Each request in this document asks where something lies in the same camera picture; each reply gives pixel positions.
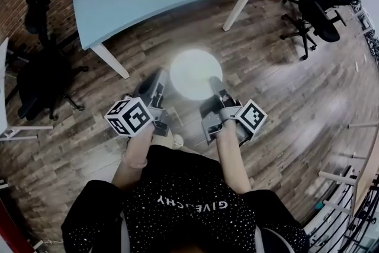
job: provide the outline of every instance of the hand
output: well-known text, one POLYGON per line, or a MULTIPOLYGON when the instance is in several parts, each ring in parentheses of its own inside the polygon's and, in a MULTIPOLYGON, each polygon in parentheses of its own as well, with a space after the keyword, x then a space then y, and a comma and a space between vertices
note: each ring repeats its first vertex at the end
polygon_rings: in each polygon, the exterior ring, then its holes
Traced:
POLYGON ((152 136, 153 136, 153 133, 154 133, 154 130, 155 130, 155 126, 154 124, 151 122, 149 123, 147 126, 145 126, 142 131, 140 133, 138 133, 137 136, 135 136, 134 138, 139 138, 139 139, 144 139, 144 140, 148 140, 148 141, 151 141, 152 140, 152 136))
POLYGON ((236 128, 237 128, 236 121, 233 119, 228 119, 224 121, 222 130, 218 132, 216 136, 217 138, 230 136, 230 135, 236 136, 236 128))

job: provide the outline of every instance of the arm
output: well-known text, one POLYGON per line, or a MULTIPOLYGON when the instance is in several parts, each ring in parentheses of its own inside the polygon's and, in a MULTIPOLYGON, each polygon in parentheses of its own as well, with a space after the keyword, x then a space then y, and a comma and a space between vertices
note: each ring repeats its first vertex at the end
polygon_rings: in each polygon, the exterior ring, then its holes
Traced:
POLYGON ((125 190, 140 180, 154 128, 154 125, 150 123, 141 133, 129 140, 126 152, 112 179, 112 184, 119 189, 125 190))
POLYGON ((225 121, 223 129, 217 134, 217 150, 226 184, 238 194, 251 191, 233 120, 225 121))
MULTIPOLYGON (((65 251, 88 253, 93 246, 101 246, 102 242, 99 242, 99 239, 112 239, 110 235, 117 235, 117 222, 122 208, 123 192, 119 188, 100 180, 87 183, 62 225, 65 251)), ((111 244, 108 244, 110 247, 107 249, 109 252, 115 252, 115 242, 109 242, 111 244)))

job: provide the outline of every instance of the wooden floor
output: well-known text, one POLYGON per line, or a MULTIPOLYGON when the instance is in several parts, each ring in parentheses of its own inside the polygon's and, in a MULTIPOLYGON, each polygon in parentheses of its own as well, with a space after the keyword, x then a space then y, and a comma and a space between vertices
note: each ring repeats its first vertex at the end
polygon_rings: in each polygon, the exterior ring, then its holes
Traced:
MULTIPOLYGON (((356 21, 347 28, 337 24, 341 39, 326 43, 315 38, 317 50, 303 55, 301 39, 282 41, 293 32, 282 21, 294 14, 292 4, 250 0, 228 32, 221 27, 236 0, 206 0, 187 5, 140 23, 105 43, 127 68, 127 80, 111 70, 93 52, 77 52, 76 65, 90 71, 79 75, 70 92, 86 107, 74 112, 62 102, 58 121, 42 114, 34 125, 53 124, 38 140, 4 143, 0 147, 0 173, 12 185, 12 195, 35 233, 61 241, 60 225, 87 181, 110 180, 125 150, 103 119, 114 101, 160 66, 169 66, 181 50, 202 47, 220 61, 230 92, 245 103, 253 99, 268 113, 256 139, 242 148, 246 170, 254 189, 269 188, 279 195, 302 223, 313 214, 330 184, 317 177, 319 170, 340 172, 346 154, 365 155, 371 131, 346 129, 350 122, 378 119, 379 75, 356 21), (358 63, 359 72, 355 70, 358 63)), ((347 8, 341 8, 349 16, 347 8)), ((7 91, 14 79, 7 78, 7 91)), ((8 106, 14 125, 18 97, 8 106)), ((200 143, 198 103, 166 92, 165 107, 174 107, 184 126, 174 121, 189 148, 217 158, 214 145, 200 143)), ((51 252, 63 252, 60 244, 51 252)))

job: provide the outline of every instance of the black cable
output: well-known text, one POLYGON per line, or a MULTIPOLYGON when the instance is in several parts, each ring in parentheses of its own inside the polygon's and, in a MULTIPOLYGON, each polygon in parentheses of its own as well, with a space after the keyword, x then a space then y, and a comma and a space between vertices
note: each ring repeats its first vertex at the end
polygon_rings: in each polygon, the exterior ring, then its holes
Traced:
MULTIPOLYGON (((352 198, 353 196, 354 196, 354 194, 352 194, 352 195, 350 196, 348 202, 345 204, 344 207, 346 207, 346 206, 349 204, 349 202, 351 201, 351 198, 352 198)), ((337 217, 333 220, 333 222, 329 225, 329 227, 327 227, 327 229, 326 229, 326 230, 320 235, 319 238, 316 239, 316 241, 315 241, 313 244, 310 245, 309 248, 313 247, 313 246, 314 246, 314 245, 315 245, 315 244, 321 239, 321 237, 324 236, 325 233, 326 233, 327 231, 329 231, 329 229, 334 225, 334 223, 337 221, 337 219, 339 219, 339 216, 340 216, 341 214, 342 214, 342 212, 340 212, 340 213, 337 215, 337 217)))
MULTIPOLYGON (((377 191, 377 193, 376 193, 376 195, 375 195, 375 204, 376 204, 376 201, 378 201, 378 200, 379 200, 379 191, 377 191)), ((372 207, 373 207, 373 204, 370 205, 370 209, 368 210, 368 213, 372 210, 372 207)), ((363 223, 364 223, 364 222, 362 222, 362 223, 360 224, 360 226, 354 231, 352 237, 349 239, 350 242, 351 242, 351 240, 354 239, 354 237, 355 237, 356 234, 358 233, 357 230, 358 230, 358 229, 360 230, 360 229, 362 228, 363 223)), ((339 250, 339 252, 344 252, 344 250, 348 247, 348 245, 350 244, 350 242, 347 241, 347 242, 342 246, 342 248, 339 250)))
MULTIPOLYGON (((350 196, 350 198, 349 198, 349 200, 348 200, 348 202, 345 204, 345 206, 344 206, 344 208, 349 204, 349 202, 351 201, 351 198, 353 197, 353 194, 351 194, 351 196, 350 196)), ((333 222, 329 225, 329 227, 327 227, 327 229, 320 235, 320 237, 319 238, 317 238, 316 240, 315 240, 315 242, 313 243, 313 244, 311 244, 310 245, 310 247, 309 248, 311 248, 311 247, 313 247, 320 239, 321 239, 321 237, 322 236, 324 236, 325 235, 325 233, 334 225, 334 223, 337 221, 337 219, 339 219, 339 216, 342 214, 342 212, 340 212, 338 215, 337 215, 337 217, 336 218, 334 218, 334 220, 333 220, 333 222)))
MULTIPOLYGON (((318 252, 320 252, 320 250, 331 240, 331 238, 338 232, 338 230, 339 230, 339 228, 341 228, 341 226, 346 222, 346 219, 347 218, 349 218, 350 217, 350 215, 349 214, 347 214, 346 215, 346 217, 345 217, 345 219, 343 220, 343 222, 339 225, 339 227, 337 228, 337 230, 335 230, 334 231, 334 233, 329 237, 329 239, 327 240, 327 242, 325 242, 323 245, 322 245, 322 247, 320 248, 320 249, 318 249, 317 251, 316 251, 316 253, 318 253, 318 252)), ((331 247, 331 249, 327 252, 327 253, 329 253, 335 246, 336 246, 336 244, 340 241, 340 239, 343 237, 343 235, 338 239, 338 241, 333 245, 333 247, 331 247)))
MULTIPOLYGON (((339 200, 339 202, 338 202, 338 205, 342 202, 342 200, 345 198, 345 196, 346 196, 346 194, 348 193, 348 191, 349 191, 349 189, 350 189, 350 187, 351 187, 351 185, 349 184, 349 185, 347 185, 348 186, 348 188, 346 189, 346 191, 345 191, 345 194, 342 196, 342 198, 339 200)), ((330 212, 330 214, 327 216, 327 218, 325 218, 324 219, 324 221, 323 221, 323 223, 314 231, 314 232, 312 232, 310 235, 309 235, 309 238, 311 238, 314 234, 316 234, 317 233, 317 231, 324 225, 324 223, 326 223, 327 222, 327 220, 331 217, 331 215, 333 215, 333 213, 335 212, 335 210, 336 209, 333 209, 331 212, 330 212)))
MULTIPOLYGON (((359 219, 360 221, 358 221, 358 224, 357 224, 357 227, 359 227, 360 226, 360 228, 359 228, 359 230, 358 230, 358 232, 357 232, 357 236, 359 236, 359 233, 361 232, 361 229, 362 229, 362 227, 363 227, 363 225, 364 225, 364 223, 365 223, 365 221, 366 221, 366 219, 363 221, 363 224, 361 225, 361 222, 362 222, 362 219, 359 219)), ((357 249, 357 247, 358 247, 358 244, 355 244, 356 245, 356 247, 354 248, 354 250, 353 250, 353 253, 356 251, 356 249, 357 249)))
POLYGON ((343 235, 345 235, 345 237, 347 238, 346 243, 349 243, 349 244, 350 244, 350 242, 352 241, 351 234, 352 234, 352 233, 354 234, 354 233, 358 230, 358 227, 360 227, 360 225, 361 225, 361 223, 362 223, 362 219, 359 218, 359 215, 360 215, 361 212, 364 211, 364 205, 366 204, 367 200, 371 200, 371 199, 372 199, 372 191, 370 191, 370 192, 366 195, 364 202, 361 204, 363 207, 359 207, 359 212, 353 217, 353 220, 352 220, 352 222, 351 222, 352 227, 354 227, 354 221, 355 221, 356 219, 358 219, 358 223, 356 224, 356 229, 354 229, 354 230, 350 229, 350 230, 349 230, 349 235, 348 235, 348 236, 346 236, 347 231, 345 231, 345 233, 343 234, 343 235))
MULTIPOLYGON (((358 215, 359 215, 359 213, 361 212, 361 210, 358 212, 358 214, 356 214, 355 215, 355 218, 357 218, 358 217, 358 215)), ((322 247, 318 250, 318 251, 316 251, 316 253, 318 253, 330 240, 331 240, 331 238, 337 233, 337 231, 339 230, 339 228, 345 223, 345 221, 346 221, 346 219, 347 218, 349 218, 350 217, 350 215, 347 215, 347 217, 343 220, 343 222, 339 225, 339 227, 337 228, 337 230, 335 230, 335 232, 332 234, 332 236, 331 237, 329 237, 329 239, 327 240, 327 242, 325 242, 323 245, 322 245, 322 247)), ((331 247, 331 249, 327 252, 327 253, 329 253, 335 246, 336 246, 336 244, 338 244, 338 242, 341 240, 341 238, 346 234, 346 232, 353 226, 353 223, 354 223, 354 221, 350 224, 350 225, 348 225, 348 228, 346 229, 346 231, 341 235, 341 237, 335 242, 335 244, 333 245, 333 247, 331 247)))
MULTIPOLYGON (((372 208, 372 210, 371 210, 371 218, 373 217, 373 215, 374 215, 374 213, 375 213, 375 211, 376 211, 376 209, 377 209, 378 203, 379 203, 379 199, 377 199, 377 201, 375 202, 375 206, 374 206, 374 207, 372 208)), ((361 238, 359 239, 359 241, 358 241, 358 243, 357 243, 357 245, 356 245, 356 248, 354 249, 353 253, 355 253, 356 249, 357 249, 358 246, 360 245, 360 243, 361 243, 363 237, 365 236, 365 234, 366 234, 366 232, 367 232, 368 227, 370 226, 370 224, 371 224, 371 222, 367 222, 367 226, 366 226, 366 228, 365 228, 365 230, 364 230, 364 232, 363 232, 361 238)))

